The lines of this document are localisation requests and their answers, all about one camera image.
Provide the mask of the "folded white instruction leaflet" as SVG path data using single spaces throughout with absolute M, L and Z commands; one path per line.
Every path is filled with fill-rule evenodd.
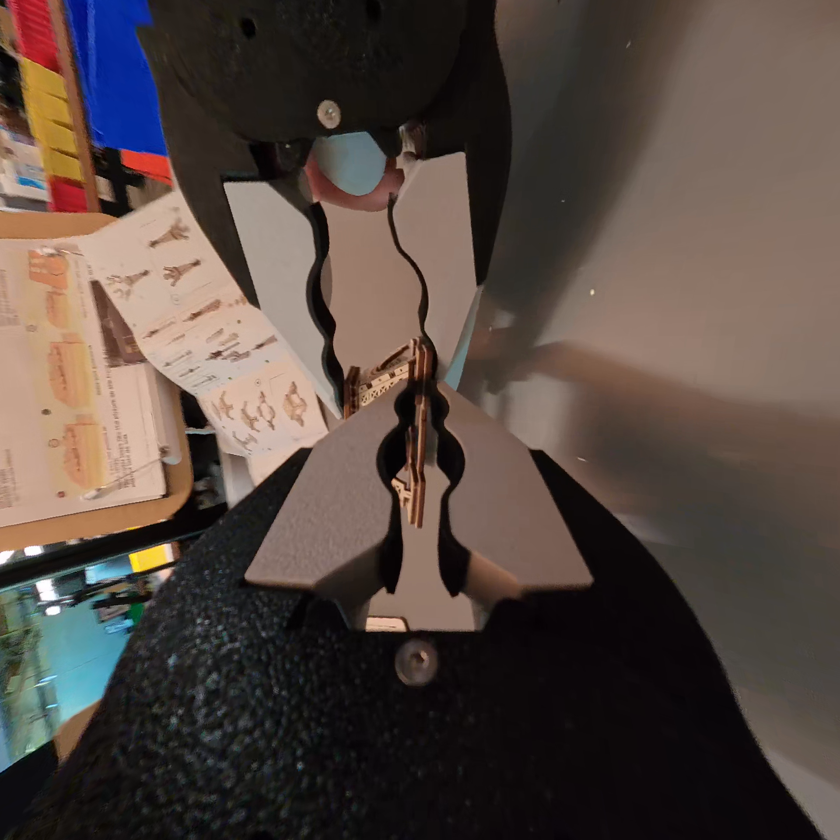
M 145 359 L 196 399 L 224 450 L 295 451 L 328 433 L 308 375 L 180 191 L 85 236 L 79 251 Z

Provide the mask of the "black metal bar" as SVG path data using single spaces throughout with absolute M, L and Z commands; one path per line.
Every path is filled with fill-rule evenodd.
M 160 544 L 193 538 L 212 527 L 226 511 L 224 506 L 215 506 L 201 510 L 193 517 L 178 516 L 144 528 L 68 545 L 35 559 L 4 564 L 1 571 L 1 588 L 5 590 L 17 585 L 26 585 L 55 574 L 72 572 L 88 564 L 97 564 Z

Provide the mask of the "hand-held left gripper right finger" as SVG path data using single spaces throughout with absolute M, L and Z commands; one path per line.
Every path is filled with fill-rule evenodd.
M 438 568 L 469 600 L 476 627 L 504 601 L 578 592 L 593 576 L 530 449 L 445 383 L 430 412 L 440 502 Z

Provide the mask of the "person's right hand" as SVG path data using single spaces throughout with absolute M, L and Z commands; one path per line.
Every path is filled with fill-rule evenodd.
M 315 202 L 364 213 L 385 210 L 405 180 L 365 132 L 316 139 L 304 171 Z

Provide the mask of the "dark brown card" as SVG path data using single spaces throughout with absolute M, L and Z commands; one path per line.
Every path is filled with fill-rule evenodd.
M 131 327 L 110 300 L 102 284 L 90 281 L 90 290 L 97 312 L 104 357 L 109 368 L 143 364 L 147 360 Z

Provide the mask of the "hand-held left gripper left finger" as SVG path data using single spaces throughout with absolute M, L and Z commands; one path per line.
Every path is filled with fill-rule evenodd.
M 394 592 L 403 563 L 401 500 L 415 386 L 401 381 L 309 453 L 245 573 L 257 587 L 335 602 L 363 629 L 371 598 Z

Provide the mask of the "white instruction page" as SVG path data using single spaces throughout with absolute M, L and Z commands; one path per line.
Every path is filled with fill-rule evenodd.
M 110 351 L 85 260 L 1 245 L 1 524 L 167 496 L 160 388 Z

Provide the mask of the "wooden shelf post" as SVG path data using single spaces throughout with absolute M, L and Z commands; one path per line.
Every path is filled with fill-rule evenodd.
M 74 45 L 67 24 L 66 6 L 63 1 L 48 1 L 47 6 L 56 41 L 59 71 L 65 82 L 72 129 L 76 136 L 78 160 L 82 175 L 82 185 L 86 196 L 87 211 L 90 213 L 99 213 L 101 205 L 98 193 L 97 174 L 92 157 L 87 115 L 81 96 Z

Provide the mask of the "grey desk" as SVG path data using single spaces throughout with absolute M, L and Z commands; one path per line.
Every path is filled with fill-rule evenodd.
M 838 2 L 588 2 L 545 46 L 461 389 L 609 575 L 541 596 L 525 676 L 477 633 L 379 667 L 258 837 L 832 831 Z

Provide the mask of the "wooden tower base model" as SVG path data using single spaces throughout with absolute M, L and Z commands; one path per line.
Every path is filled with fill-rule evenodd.
M 406 431 L 406 478 L 392 479 L 401 508 L 415 528 L 424 524 L 426 496 L 425 462 L 427 427 L 431 413 L 434 354 L 428 341 L 415 337 L 388 355 L 383 362 L 363 371 L 350 368 L 343 381 L 343 417 L 350 418 L 402 382 L 413 389 L 413 420 Z

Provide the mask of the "red storage bin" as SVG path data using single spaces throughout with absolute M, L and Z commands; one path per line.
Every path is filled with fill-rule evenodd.
M 55 214 L 85 214 L 88 212 L 88 200 L 82 184 L 65 178 L 49 175 L 48 209 Z

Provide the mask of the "blue storage bin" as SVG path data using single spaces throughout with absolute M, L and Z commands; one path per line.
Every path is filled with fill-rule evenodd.
M 91 140 L 100 148 L 166 155 L 157 90 L 137 36 L 146 1 L 65 1 Z

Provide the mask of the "orange storage bin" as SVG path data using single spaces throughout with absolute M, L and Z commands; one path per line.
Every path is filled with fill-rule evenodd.
M 170 159 L 165 155 L 120 150 L 122 166 L 144 178 L 173 187 Z

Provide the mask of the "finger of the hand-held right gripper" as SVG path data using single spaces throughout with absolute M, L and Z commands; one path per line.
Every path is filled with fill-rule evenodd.
M 344 374 L 322 287 L 329 274 L 326 214 L 299 181 L 228 181 L 224 193 L 257 306 L 317 396 L 341 418 Z
M 405 180 L 395 203 L 398 241 L 427 289 L 425 332 L 437 352 L 437 377 L 458 390 L 476 326 L 476 282 L 466 155 L 397 160 Z

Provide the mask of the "white printed box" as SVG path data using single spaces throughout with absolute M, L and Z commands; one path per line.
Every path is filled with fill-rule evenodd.
M 1 126 L 1 195 L 48 203 L 49 184 L 41 154 L 26 135 Z

